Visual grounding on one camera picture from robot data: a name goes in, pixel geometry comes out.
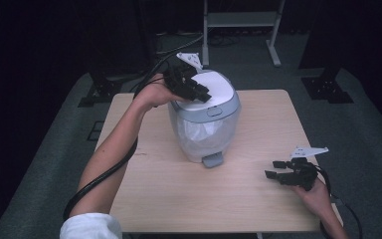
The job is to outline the white metal stand frame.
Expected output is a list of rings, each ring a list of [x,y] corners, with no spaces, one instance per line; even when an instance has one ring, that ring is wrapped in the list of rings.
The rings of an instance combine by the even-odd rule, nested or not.
[[[285,3],[286,0],[279,0],[277,11],[270,12],[210,13],[208,10],[208,0],[204,0],[202,64],[204,66],[208,66],[210,64],[208,44],[208,34],[210,28],[271,27],[271,37],[267,39],[266,45],[273,65],[275,67],[280,67],[282,62],[275,48],[275,43],[282,20]]]

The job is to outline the person's left hand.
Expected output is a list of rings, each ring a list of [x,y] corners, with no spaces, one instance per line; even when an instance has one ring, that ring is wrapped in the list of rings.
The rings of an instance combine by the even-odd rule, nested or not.
[[[185,102],[185,99],[174,95],[164,82],[162,74],[154,75],[132,101],[132,106],[144,112],[165,105],[172,101]]]

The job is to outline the person's right hand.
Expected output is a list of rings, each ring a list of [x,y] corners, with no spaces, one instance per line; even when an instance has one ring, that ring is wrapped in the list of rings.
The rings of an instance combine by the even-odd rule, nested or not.
[[[302,200],[307,209],[320,219],[333,213],[329,194],[325,184],[320,180],[314,181],[310,191],[305,191],[300,186],[291,186],[290,189]]]

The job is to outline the dark floor hatch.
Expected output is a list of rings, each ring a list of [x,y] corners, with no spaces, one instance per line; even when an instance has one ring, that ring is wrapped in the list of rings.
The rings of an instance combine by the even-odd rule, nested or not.
[[[102,128],[103,128],[103,125],[104,125],[103,120],[95,121],[91,131],[88,134],[87,140],[88,141],[98,141],[99,136],[100,136],[101,131],[102,131]]]

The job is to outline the white grey pedal trash can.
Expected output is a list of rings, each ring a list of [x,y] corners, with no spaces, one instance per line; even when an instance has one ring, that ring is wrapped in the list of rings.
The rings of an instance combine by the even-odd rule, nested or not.
[[[181,103],[177,101],[169,103],[169,116],[175,135],[178,120],[203,123],[233,117],[237,120],[237,126],[241,103],[231,82],[222,74],[208,70],[198,73],[193,77],[193,80],[205,86],[209,90],[208,94],[211,95],[212,98],[206,103],[202,103],[198,100],[191,103]],[[225,151],[205,156],[201,162],[197,163],[203,163],[207,168],[219,166],[224,161],[223,154]]]

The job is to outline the black stand base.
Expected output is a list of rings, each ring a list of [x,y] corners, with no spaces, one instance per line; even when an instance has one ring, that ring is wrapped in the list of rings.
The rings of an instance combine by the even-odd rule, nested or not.
[[[307,93],[312,100],[326,100],[330,104],[352,104],[352,97],[336,82],[340,69],[327,67],[317,77],[301,79]]]
[[[101,73],[90,72],[89,76],[92,85],[87,95],[81,98],[79,108],[91,108],[95,104],[110,103],[122,88],[122,82],[109,79]]]

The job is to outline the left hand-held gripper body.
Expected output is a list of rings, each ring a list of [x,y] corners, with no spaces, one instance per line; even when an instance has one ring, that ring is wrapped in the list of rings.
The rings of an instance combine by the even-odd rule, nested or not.
[[[178,53],[176,57],[182,61],[178,66],[169,67],[164,73],[164,83],[176,96],[189,100],[202,100],[203,87],[193,80],[203,68],[198,53]]]

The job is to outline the white plastic bin liner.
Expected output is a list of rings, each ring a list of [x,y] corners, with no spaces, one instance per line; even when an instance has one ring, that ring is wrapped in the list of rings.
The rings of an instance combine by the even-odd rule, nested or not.
[[[205,156],[226,150],[234,136],[236,122],[233,117],[203,123],[179,119],[176,124],[179,145],[189,160],[201,162]]]

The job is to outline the white shirt sleeve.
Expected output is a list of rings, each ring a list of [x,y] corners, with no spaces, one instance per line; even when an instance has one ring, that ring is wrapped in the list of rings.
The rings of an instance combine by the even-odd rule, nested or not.
[[[111,215],[85,213],[64,222],[60,239],[122,239],[122,229]]]

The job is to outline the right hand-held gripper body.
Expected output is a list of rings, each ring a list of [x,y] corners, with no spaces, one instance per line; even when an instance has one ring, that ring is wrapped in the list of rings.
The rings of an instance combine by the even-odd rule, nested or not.
[[[329,188],[329,178],[325,170],[307,160],[311,156],[326,152],[329,152],[327,147],[297,146],[290,154],[289,161],[286,161],[287,168],[290,168],[291,172],[279,174],[280,184],[300,186],[305,191],[310,191],[320,174],[326,183],[326,188]]]

